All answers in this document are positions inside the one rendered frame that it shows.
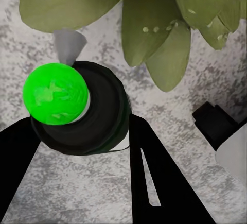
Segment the insectifuge atomizer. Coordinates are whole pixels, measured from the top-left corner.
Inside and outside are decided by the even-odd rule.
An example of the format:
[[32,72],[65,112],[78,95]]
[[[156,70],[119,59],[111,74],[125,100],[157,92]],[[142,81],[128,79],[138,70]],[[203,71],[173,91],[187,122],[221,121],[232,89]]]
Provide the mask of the insectifuge atomizer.
[[50,149],[74,156],[129,147],[129,114],[123,83],[107,67],[76,61],[86,37],[70,29],[54,34],[59,63],[32,71],[22,88],[38,138]]

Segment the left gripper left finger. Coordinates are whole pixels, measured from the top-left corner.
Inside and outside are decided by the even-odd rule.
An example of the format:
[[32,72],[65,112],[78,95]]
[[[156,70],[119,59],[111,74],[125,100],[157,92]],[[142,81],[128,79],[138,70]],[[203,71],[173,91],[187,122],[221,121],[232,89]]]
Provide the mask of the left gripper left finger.
[[0,224],[40,142],[30,117],[0,132]]

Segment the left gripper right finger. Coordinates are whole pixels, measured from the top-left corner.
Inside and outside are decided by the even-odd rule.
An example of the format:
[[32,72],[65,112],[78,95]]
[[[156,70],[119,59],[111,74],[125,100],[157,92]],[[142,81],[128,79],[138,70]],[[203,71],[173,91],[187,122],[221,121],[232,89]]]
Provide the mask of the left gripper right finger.
[[[216,224],[149,123],[129,114],[133,224]],[[161,206],[149,203],[143,150]]]

